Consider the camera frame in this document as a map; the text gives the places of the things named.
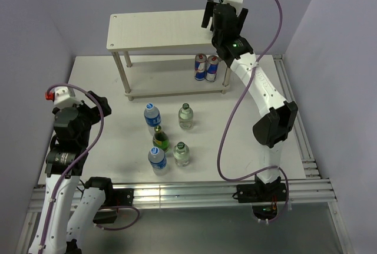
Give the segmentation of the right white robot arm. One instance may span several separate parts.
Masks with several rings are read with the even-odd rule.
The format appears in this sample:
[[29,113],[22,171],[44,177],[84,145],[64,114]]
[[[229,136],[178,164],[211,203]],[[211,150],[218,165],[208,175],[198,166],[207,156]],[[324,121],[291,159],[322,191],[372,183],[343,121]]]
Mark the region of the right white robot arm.
[[251,95],[260,114],[252,132],[263,149],[263,155],[261,169],[253,173],[255,183],[251,195],[260,202],[287,202],[289,186],[280,161],[283,144],[293,128],[298,107],[277,91],[259,66],[260,58],[247,39],[240,35],[247,13],[248,10],[243,8],[237,14],[230,4],[209,0],[201,26],[211,29],[211,43],[218,56],[228,70],[240,78],[245,85],[244,93]]

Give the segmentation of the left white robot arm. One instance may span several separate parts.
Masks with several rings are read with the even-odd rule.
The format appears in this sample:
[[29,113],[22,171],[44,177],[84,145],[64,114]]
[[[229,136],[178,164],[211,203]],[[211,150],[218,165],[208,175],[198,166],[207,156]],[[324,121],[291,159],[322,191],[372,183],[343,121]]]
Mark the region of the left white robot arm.
[[41,217],[29,253],[81,253],[80,241],[93,224],[101,206],[115,199],[111,179],[91,177],[84,185],[81,201],[71,211],[75,191],[80,183],[90,143],[91,127],[104,124],[111,108],[105,97],[85,91],[95,106],[76,98],[71,87],[48,90],[47,100],[54,103],[54,135],[45,162],[45,198]]

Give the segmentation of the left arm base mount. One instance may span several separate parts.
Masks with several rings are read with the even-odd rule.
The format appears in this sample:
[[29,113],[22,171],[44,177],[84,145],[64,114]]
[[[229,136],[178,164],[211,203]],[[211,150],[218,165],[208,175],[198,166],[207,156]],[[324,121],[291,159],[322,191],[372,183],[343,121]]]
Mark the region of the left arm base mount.
[[99,208],[93,222],[97,225],[112,224],[116,221],[120,212],[118,206],[131,206],[133,204],[134,189],[114,189],[110,199]]

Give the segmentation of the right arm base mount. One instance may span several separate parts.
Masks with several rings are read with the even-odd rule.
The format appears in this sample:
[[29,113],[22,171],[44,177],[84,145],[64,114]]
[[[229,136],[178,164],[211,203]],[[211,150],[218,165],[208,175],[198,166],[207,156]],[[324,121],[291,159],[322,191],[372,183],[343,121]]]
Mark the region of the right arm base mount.
[[282,210],[286,210],[289,205],[288,191],[284,183],[238,184],[232,198],[238,203],[251,203],[254,215],[260,220],[273,220],[278,217],[279,202],[284,203]]

